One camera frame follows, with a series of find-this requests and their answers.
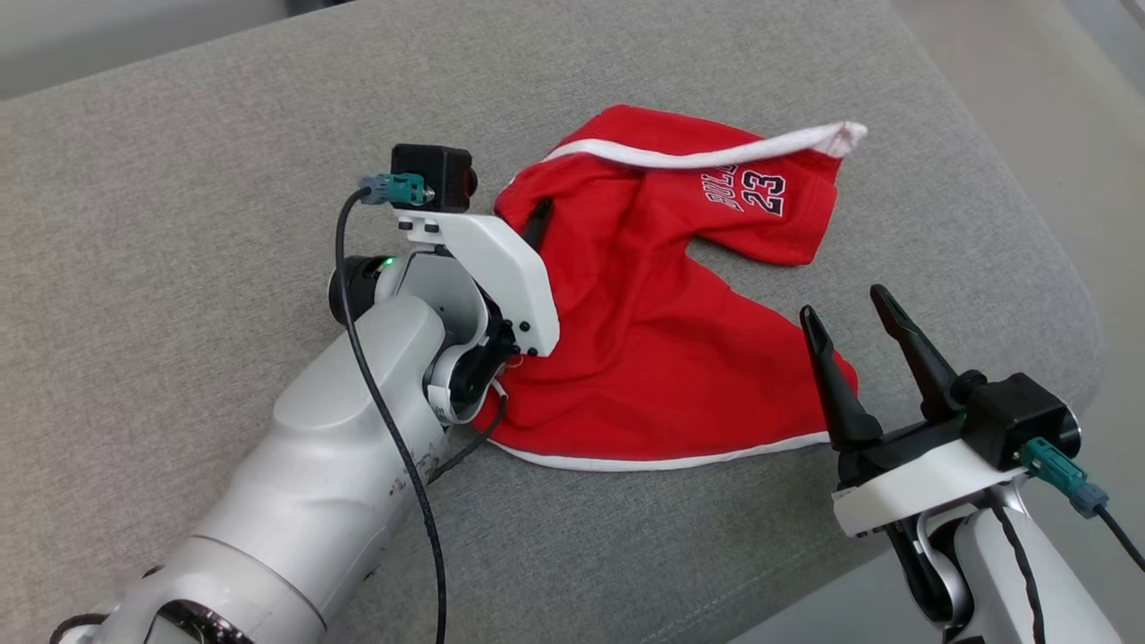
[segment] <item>gray floor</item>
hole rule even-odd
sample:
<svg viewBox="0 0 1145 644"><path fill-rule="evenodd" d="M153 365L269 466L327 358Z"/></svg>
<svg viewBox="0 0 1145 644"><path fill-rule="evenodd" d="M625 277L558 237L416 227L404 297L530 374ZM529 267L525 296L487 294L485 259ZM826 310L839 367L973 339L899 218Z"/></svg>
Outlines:
<svg viewBox="0 0 1145 644"><path fill-rule="evenodd" d="M1145 423L1137 407L1145 390L1145 99L1056 0L892 3L1049 221L1101 312L1108 368L1081 419L1080 462L1110 493L1126 529L1145 543ZM1083 521L1056 492L1030 485L1027 500L1122 638L1145 642L1145 575L1103 525ZM939 637L884 557L734 644L764 642Z"/></svg>

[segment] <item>gray fabric surface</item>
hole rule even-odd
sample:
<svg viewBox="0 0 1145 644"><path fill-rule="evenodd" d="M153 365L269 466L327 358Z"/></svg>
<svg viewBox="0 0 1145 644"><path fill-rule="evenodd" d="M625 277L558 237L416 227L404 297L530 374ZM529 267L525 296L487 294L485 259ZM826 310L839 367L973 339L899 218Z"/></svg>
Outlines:
<svg viewBox="0 0 1145 644"><path fill-rule="evenodd" d="M1090 400L1076 274L882 0L362 0L0 104L0 641L45 641L219 497L339 332L335 211L393 144L468 148L488 207L618 102L765 134L870 126L812 266L693 252L792 320L814 303L887 425L917 400L876 281L956 368ZM365 212L350 250L394 248ZM839 536L834 476L826 448L637 474L484 448L432 489L450 641L725 642L882 547ZM340 641L431 641L420 521L392 550Z"/></svg>

